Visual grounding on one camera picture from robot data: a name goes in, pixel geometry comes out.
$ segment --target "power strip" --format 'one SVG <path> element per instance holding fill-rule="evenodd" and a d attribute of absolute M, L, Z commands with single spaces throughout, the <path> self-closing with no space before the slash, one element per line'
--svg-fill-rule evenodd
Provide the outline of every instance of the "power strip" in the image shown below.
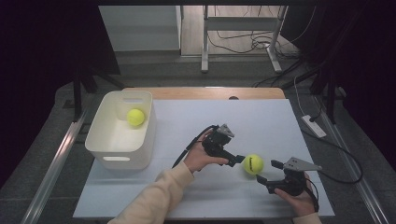
<path fill-rule="evenodd" d="M 316 122 L 311 122 L 311 116 L 305 115 L 301 117 L 301 119 L 304 121 L 306 126 L 317 136 L 317 137 L 324 137 L 326 136 L 326 133 L 317 125 Z"/>

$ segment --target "black curtain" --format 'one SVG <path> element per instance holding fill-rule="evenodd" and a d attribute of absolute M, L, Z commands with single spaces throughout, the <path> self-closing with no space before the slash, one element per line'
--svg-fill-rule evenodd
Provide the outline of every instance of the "black curtain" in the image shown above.
<path fill-rule="evenodd" d="M 55 92 L 76 72 L 120 70 L 98 6 L 0 2 L 3 186 L 35 140 Z"/>
<path fill-rule="evenodd" d="M 395 2 L 370 0 L 335 61 L 334 73 L 346 91 L 344 107 L 396 170 L 395 27 Z"/>

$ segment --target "white wall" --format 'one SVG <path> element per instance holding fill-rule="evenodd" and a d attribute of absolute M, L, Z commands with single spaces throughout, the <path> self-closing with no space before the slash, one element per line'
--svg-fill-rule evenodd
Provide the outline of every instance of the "white wall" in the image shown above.
<path fill-rule="evenodd" d="M 180 6 L 100 6 L 114 51 L 180 49 Z"/>

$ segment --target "metal frame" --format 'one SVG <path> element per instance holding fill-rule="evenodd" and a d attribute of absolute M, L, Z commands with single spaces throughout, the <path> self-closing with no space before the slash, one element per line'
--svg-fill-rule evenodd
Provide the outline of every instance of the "metal frame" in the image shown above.
<path fill-rule="evenodd" d="M 276 57 L 275 45 L 280 33 L 287 7 L 280 6 L 280 14 L 276 18 L 245 18 L 245 17 L 211 17 L 208 16 L 208 6 L 204 6 L 204 42 L 202 46 L 201 71 L 209 70 L 208 31 L 272 31 L 273 36 L 266 50 L 276 73 L 281 73 L 279 61 Z"/>
<path fill-rule="evenodd" d="M 21 224 L 37 223 L 38 219 L 40 218 L 41 212 L 43 211 L 44 206 L 46 205 L 52 189 L 58 179 L 58 176 L 64 167 L 64 163 L 67 159 L 67 156 L 69 155 L 70 149 L 76 140 L 79 129 L 81 128 L 82 123 L 88 114 L 88 110 L 91 107 L 93 98 L 94 95 L 88 93 L 84 101 L 81 116 L 76 122 L 72 122 L 69 129 L 67 130 L 64 140 L 59 146 L 58 151 L 56 152 L 56 155 L 53 158 L 52 163 L 50 164 L 49 169 L 40 184 L 40 187 L 35 193 L 35 197 L 23 216 Z"/>
<path fill-rule="evenodd" d="M 327 117 L 326 113 L 321 113 L 320 116 L 323 119 L 326 127 L 328 128 L 330 132 L 330 136 L 332 137 L 333 141 L 339 147 L 342 147 L 346 151 L 350 152 L 346 142 L 343 139 L 343 136 L 338 131 L 337 126 L 332 123 L 332 121 Z M 356 162 L 354 162 L 350 157 L 348 157 L 346 153 L 340 151 L 340 154 L 351 177 L 353 179 L 359 178 L 359 167 L 356 164 Z M 381 203 L 379 202 L 378 198 L 376 197 L 373 189 L 371 188 L 367 180 L 363 177 L 361 181 L 357 183 L 355 186 L 358 189 L 359 193 L 361 194 L 361 197 L 363 198 L 363 201 L 365 202 L 367 209 L 373 218 L 373 221 L 376 224 L 389 224 L 389 218 L 385 214 Z"/>

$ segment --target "wooden table edge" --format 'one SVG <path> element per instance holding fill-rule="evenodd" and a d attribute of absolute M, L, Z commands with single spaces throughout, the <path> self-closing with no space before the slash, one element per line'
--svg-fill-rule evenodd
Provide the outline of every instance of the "wooden table edge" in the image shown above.
<path fill-rule="evenodd" d="M 125 88 L 123 91 L 149 91 L 157 100 L 254 100 L 286 99 L 280 88 L 240 88 L 240 87 L 148 87 Z"/>

